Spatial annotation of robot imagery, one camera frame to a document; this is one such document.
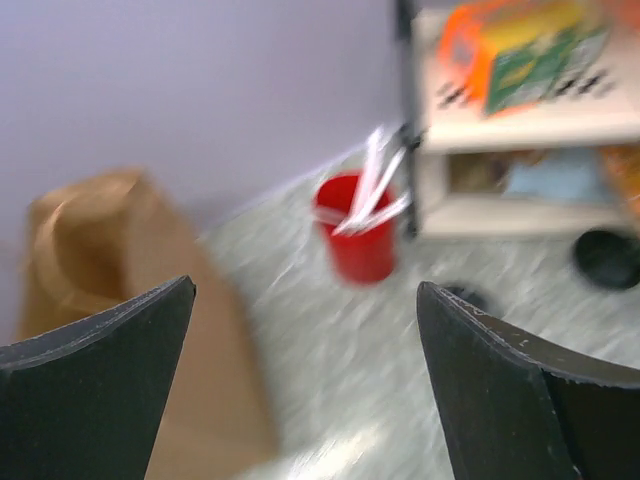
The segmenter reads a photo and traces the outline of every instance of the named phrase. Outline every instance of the brown package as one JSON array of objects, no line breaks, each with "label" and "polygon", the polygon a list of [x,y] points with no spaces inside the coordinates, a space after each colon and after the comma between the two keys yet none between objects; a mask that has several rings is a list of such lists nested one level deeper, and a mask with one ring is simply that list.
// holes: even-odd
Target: brown package
[{"label": "brown package", "polygon": [[29,212],[21,339],[188,274],[197,297],[147,480],[215,480],[273,458],[277,437],[236,292],[138,170],[53,191]]}]

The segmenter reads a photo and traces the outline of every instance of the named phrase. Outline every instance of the black disc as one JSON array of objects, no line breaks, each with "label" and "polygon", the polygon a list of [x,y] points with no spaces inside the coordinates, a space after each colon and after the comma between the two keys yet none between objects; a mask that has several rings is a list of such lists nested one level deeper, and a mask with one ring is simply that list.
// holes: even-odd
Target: black disc
[{"label": "black disc", "polygon": [[487,312],[489,315],[493,315],[494,317],[500,317],[496,303],[490,301],[485,294],[479,291],[479,289],[463,283],[452,283],[444,285],[443,288],[483,312]]},{"label": "black disc", "polygon": [[590,230],[573,246],[573,261],[591,283],[627,290],[640,283],[640,242],[608,230]]}]

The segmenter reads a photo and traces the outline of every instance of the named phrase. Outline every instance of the floor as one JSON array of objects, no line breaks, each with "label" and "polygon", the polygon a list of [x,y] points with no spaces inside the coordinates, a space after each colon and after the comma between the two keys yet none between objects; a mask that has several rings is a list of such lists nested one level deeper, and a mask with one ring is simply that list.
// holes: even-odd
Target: floor
[{"label": "floor", "polygon": [[399,235],[390,278],[344,285],[310,222],[321,181],[204,239],[251,307],[283,441],[280,459],[239,478],[453,480],[415,321],[422,280],[480,285],[507,321],[640,368],[640,292],[585,284],[569,262],[572,239],[409,243]]}]

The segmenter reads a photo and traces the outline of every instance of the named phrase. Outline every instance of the wall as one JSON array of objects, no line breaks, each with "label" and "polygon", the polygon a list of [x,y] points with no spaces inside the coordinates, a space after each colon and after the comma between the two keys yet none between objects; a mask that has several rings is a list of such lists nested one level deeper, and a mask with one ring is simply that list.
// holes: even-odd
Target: wall
[{"label": "wall", "polygon": [[204,228],[380,122],[396,125],[390,10],[388,0],[1,2],[0,241],[18,248],[36,195],[125,164],[148,166]]}]

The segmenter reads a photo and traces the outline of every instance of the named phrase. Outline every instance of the red container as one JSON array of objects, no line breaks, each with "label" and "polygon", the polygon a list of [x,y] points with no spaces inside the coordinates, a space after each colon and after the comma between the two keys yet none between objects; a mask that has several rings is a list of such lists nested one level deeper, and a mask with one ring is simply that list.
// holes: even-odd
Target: red container
[{"label": "red container", "polygon": [[[327,180],[318,190],[314,205],[349,213],[358,184],[359,172],[345,173]],[[393,200],[384,192],[375,211]],[[334,225],[318,222],[327,241],[335,270],[348,282],[369,285],[387,278],[395,266],[394,225],[389,220],[363,233],[332,235]]]}]

